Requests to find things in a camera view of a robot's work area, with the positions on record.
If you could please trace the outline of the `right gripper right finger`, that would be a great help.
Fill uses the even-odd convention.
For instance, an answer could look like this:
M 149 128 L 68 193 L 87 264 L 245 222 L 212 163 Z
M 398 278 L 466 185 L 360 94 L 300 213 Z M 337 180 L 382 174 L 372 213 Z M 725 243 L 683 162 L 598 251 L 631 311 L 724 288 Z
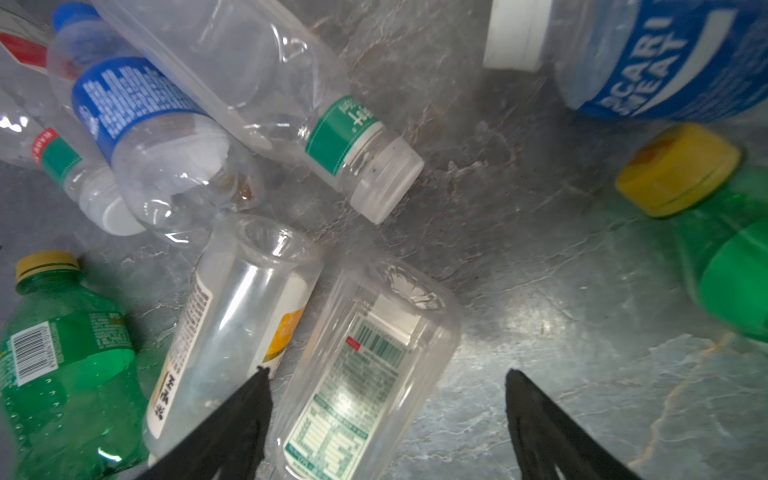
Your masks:
M 639 480 L 522 371 L 506 374 L 505 401 L 523 479 Z

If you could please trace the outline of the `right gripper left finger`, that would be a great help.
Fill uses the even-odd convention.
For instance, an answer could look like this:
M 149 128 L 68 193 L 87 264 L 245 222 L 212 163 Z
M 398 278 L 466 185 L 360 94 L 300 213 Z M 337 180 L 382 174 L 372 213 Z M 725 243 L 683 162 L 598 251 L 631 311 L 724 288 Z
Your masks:
M 265 458 L 273 412 L 268 368 L 260 367 L 227 401 L 142 479 L 254 479 Z

